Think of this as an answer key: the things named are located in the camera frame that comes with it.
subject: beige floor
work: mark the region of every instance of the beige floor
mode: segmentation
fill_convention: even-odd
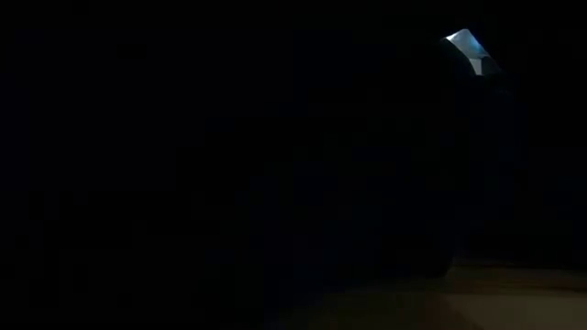
[[[324,297],[274,329],[587,329],[587,276],[556,270],[455,268]]]

